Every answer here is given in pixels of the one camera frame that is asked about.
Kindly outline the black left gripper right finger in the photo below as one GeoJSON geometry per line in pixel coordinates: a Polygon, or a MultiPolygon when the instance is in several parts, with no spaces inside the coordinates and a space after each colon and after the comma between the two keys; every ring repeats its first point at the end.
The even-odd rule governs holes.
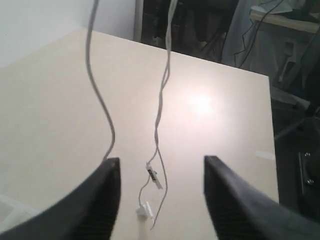
{"type": "Polygon", "coordinates": [[[220,240],[318,240],[319,223],[275,202],[217,156],[204,157],[203,192],[220,240]]]}

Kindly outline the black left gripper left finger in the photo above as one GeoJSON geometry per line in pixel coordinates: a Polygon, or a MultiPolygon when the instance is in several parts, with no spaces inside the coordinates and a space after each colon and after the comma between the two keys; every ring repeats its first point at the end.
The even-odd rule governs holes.
{"type": "Polygon", "coordinates": [[[104,159],[70,194],[1,233],[2,240],[109,240],[121,201],[118,157],[104,159]]]}

